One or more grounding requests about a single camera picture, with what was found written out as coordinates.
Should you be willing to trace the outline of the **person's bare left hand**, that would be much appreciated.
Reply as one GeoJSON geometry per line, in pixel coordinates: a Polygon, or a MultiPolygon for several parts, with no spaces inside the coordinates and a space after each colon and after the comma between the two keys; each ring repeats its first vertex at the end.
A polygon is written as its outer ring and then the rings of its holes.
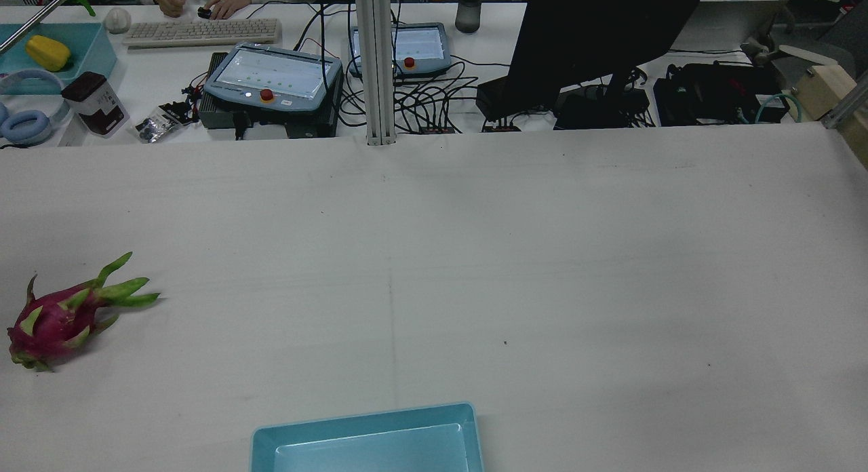
{"type": "Polygon", "coordinates": [[[209,20],[227,20],[251,3],[252,0],[208,0],[202,8],[209,11],[209,20]]]}

